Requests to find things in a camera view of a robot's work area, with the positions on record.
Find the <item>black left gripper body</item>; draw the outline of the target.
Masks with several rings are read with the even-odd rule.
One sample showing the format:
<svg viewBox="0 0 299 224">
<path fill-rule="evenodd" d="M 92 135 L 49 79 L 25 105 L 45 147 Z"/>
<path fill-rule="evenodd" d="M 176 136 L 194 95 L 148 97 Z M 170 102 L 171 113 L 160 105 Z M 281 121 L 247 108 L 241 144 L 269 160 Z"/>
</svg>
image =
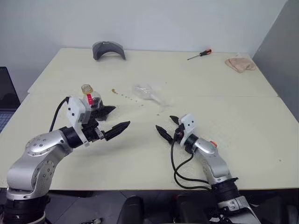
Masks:
<svg viewBox="0 0 299 224">
<path fill-rule="evenodd" d="M 86 124 L 82 124 L 82 132 L 89 142 L 102 140 L 104 134 L 98 128 L 99 123 L 95 119 L 91 119 Z"/>
</svg>

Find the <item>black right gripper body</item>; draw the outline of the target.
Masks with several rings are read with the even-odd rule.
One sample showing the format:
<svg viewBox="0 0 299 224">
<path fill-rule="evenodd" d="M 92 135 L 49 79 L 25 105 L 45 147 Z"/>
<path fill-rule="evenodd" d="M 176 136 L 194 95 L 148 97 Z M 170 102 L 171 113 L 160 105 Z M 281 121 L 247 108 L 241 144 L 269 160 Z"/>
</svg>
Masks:
<svg viewBox="0 0 299 224">
<path fill-rule="evenodd" d="M 179 144 L 185 143 L 185 125 L 182 123 L 178 126 L 178 128 L 175 130 L 174 141 Z"/>
</svg>

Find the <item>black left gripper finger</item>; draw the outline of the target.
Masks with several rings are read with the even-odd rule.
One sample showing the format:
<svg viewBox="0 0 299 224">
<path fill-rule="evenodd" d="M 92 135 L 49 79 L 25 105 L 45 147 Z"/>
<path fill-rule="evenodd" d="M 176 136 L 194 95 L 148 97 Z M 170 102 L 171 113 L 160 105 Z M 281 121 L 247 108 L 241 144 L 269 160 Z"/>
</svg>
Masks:
<svg viewBox="0 0 299 224">
<path fill-rule="evenodd" d="M 104 139 L 106 141 L 109 141 L 112 138 L 120 135 L 129 125 L 130 125 L 130 121 L 126 121 L 113 126 L 109 131 L 103 132 Z"/>
<path fill-rule="evenodd" d="M 108 117 L 108 114 L 112 112 L 116 107 L 109 106 L 101 106 L 99 109 L 92 111 L 91 117 L 97 121 L 105 121 Z"/>
</svg>

